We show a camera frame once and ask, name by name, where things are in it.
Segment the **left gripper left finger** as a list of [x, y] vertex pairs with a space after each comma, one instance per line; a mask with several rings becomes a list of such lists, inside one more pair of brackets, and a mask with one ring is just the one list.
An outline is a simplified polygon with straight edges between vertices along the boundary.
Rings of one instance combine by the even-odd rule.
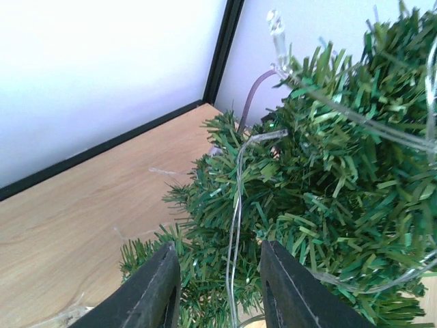
[[110, 297], [71, 326], [177, 327], [180, 292], [178, 254], [175, 243], [168, 242]]

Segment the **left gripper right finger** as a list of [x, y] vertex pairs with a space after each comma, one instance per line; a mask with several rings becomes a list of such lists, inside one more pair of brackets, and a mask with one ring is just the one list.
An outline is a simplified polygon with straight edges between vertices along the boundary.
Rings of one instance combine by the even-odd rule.
[[262, 242], [260, 275], [267, 327], [375, 326], [319, 283], [276, 241]]

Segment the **small green christmas tree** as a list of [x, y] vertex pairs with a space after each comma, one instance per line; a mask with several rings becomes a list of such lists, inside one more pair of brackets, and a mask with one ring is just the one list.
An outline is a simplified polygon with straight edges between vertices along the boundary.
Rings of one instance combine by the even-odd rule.
[[198, 159], [191, 183], [166, 196], [187, 213], [154, 241], [122, 247], [131, 278], [164, 243], [175, 243], [182, 278], [180, 325], [227, 327], [225, 272], [237, 255], [234, 292], [245, 312], [262, 307], [261, 243], [276, 241], [312, 271], [336, 277], [328, 290], [377, 327], [413, 327], [424, 315], [419, 278], [395, 285], [436, 249], [436, 157], [368, 131], [308, 89], [403, 133], [425, 136], [426, 61], [436, 12], [399, 8], [375, 23], [363, 56], [318, 48], [292, 68], [303, 85], [268, 122], [236, 130], [233, 113], [204, 124], [215, 155]]

